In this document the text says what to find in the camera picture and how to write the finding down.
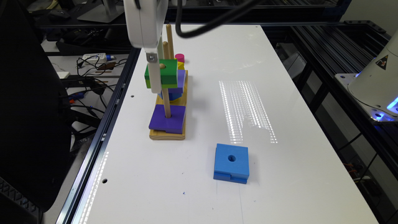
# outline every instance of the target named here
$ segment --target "pink block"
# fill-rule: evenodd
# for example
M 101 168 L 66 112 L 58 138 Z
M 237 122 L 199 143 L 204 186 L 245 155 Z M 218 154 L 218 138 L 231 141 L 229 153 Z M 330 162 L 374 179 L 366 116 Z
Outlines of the pink block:
M 183 54 L 176 54 L 175 58 L 177 59 L 178 62 L 185 63 L 185 56 Z

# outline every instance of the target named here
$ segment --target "green block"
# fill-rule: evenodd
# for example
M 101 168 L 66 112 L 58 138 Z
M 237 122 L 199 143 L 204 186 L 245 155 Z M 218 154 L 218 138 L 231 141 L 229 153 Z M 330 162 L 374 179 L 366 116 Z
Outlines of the green block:
M 178 88 L 177 84 L 163 84 L 162 83 L 162 88 Z
M 150 88 L 150 81 L 149 80 L 145 80 L 145 82 L 147 83 L 147 88 Z
M 159 63 L 163 63 L 166 67 L 164 69 L 160 69 L 160 79 L 162 80 L 162 84 L 176 84 L 177 85 L 177 78 L 178 78 L 178 62 L 177 59 L 161 59 Z M 149 72 L 148 66 L 145 70 L 145 80 L 149 80 Z
M 150 88 L 150 81 L 145 80 L 145 83 L 147 84 L 147 88 Z M 163 84 L 162 83 L 162 88 L 178 88 L 177 84 Z

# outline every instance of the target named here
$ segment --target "white tabletop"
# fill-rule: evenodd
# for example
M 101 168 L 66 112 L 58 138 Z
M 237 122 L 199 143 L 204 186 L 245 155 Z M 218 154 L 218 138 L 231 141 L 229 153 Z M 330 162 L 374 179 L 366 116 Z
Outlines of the white tabletop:
M 260 26 L 174 46 L 189 71 L 186 140 L 149 139 L 142 51 L 74 223 L 377 223 Z M 213 180 L 217 143 L 249 148 L 246 185 Z

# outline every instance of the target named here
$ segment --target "wooden peg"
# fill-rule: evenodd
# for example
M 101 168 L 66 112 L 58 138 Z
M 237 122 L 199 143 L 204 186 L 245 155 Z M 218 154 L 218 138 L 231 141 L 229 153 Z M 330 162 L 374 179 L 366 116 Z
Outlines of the wooden peg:
M 167 31 L 167 42 L 169 43 L 169 59 L 174 59 L 173 33 L 172 33 L 172 26 L 170 24 L 166 25 L 166 31 Z
M 167 41 L 163 41 L 163 53 L 164 53 L 164 59 L 170 59 L 169 43 L 167 43 Z
M 166 118 L 171 118 L 172 113 L 170 111 L 169 89 L 163 88 L 162 96 L 163 96 L 164 114 Z

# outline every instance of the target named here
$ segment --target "hole in block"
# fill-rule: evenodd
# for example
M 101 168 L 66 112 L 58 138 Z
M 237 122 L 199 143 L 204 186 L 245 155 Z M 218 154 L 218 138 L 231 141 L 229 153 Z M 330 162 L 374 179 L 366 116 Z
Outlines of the hole in block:
M 233 155 L 230 155 L 230 156 L 228 156 L 228 160 L 231 161 L 231 162 L 235 162 L 236 157 L 233 156 Z

